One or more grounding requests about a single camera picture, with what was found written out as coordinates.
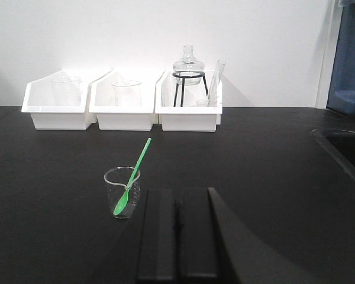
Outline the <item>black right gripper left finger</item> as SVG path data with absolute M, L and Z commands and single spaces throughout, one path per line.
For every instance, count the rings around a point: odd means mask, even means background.
M 175 280 L 175 208 L 168 189 L 150 190 L 138 258 L 138 281 Z

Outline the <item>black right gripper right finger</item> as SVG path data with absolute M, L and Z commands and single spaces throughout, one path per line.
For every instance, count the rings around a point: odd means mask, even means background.
M 215 216 L 214 188 L 185 188 L 179 201 L 180 281 L 237 281 Z

